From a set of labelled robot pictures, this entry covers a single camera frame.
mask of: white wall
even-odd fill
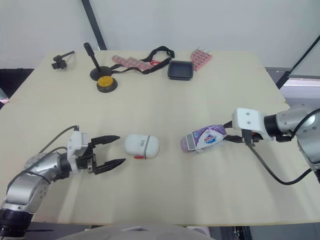
[[[0,0],[0,69],[35,68],[85,42],[97,48],[80,0]]]
[[[248,50],[290,68],[320,33],[320,0],[91,0],[114,50]],[[0,0],[0,68],[97,49],[81,0]]]
[[[320,79],[320,42],[318,42],[290,75],[292,78]]]
[[[320,86],[283,86],[282,95],[290,106],[307,104],[320,107]]]
[[[320,34],[320,0],[92,0],[111,49],[254,51],[291,68]]]

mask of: black cable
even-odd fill
[[[297,179],[293,180],[293,181],[282,181],[281,179],[279,179],[274,172],[268,167],[268,165],[265,163],[265,161],[263,160],[263,158],[259,155],[259,153],[257,153],[257,151],[253,148],[253,146],[251,145],[247,145],[248,148],[254,153],[254,155],[259,159],[259,161],[262,163],[262,165],[264,166],[264,168],[268,171],[268,173],[279,183],[283,184],[283,185],[292,185],[292,184],[296,184],[297,182],[301,181],[305,176],[307,176],[309,173],[311,173],[311,168],[309,168],[308,170],[306,170],[301,176],[299,176]]]
[[[79,126],[73,125],[73,126],[70,126],[70,127],[66,128],[66,129],[63,130],[62,132],[60,132],[60,133],[59,133],[57,136],[55,136],[55,138],[52,139],[44,148],[42,148],[39,153],[43,153],[44,150],[46,150],[55,140],[57,140],[62,134],[64,134],[65,132],[69,131],[70,129],[74,129],[75,131],[79,131]]]
[[[8,193],[9,188],[11,187],[11,185],[14,183],[14,181],[20,177],[23,173],[27,173],[30,171],[30,169],[32,169],[33,167],[35,167],[36,165],[38,165],[40,162],[42,162],[48,155],[52,154],[53,152],[59,150],[59,149],[64,149],[66,151],[68,151],[68,149],[65,146],[59,146],[56,147],[55,149],[52,149],[50,152],[46,153],[43,157],[41,157],[38,161],[36,161],[35,163],[33,163],[31,166],[27,167],[26,169],[24,169],[23,171],[21,171],[19,174],[17,174],[8,184],[7,188],[6,188],[6,192]]]
[[[300,129],[300,127],[313,115],[315,115],[316,113],[320,112],[320,108],[310,112],[307,116],[305,116],[300,122],[299,124],[295,127],[295,129],[293,130],[292,134],[291,134],[291,139],[293,139],[297,133],[297,131]]]

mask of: wooden table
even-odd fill
[[[85,52],[71,56],[64,70],[52,69],[55,55],[46,57],[0,110],[0,198],[25,162],[71,125],[80,125],[90,138],[121,136],[96,148],[99,164],[127,160],[107,173],[83,171],[53,183],[34,221],[211,226],[320,221],[320,186],[314,174],[284,186],[244,144],[228,142],[198,155],[180,149],[185,134],[230,121],[237,107],[267,114],[289,108],[255,54],[212,52],[212,60],[191,81],[168,79],[168,67],[148,75],[114,74],[118,88],[111,93],[99,92],[90,79],[94,65]],[[105,66],[113,65],[113,55],[145,58],[148,53],[96,53]],[[188,61],[189,55],[176,52],[175,60]],[[124,139],[133,133],[156,136],[158,156],[144,160],[125,154]],[[51,147],[66,146],[70,134]],[[308,168],[295,140],[262,141],[256,149],[284,181]]]

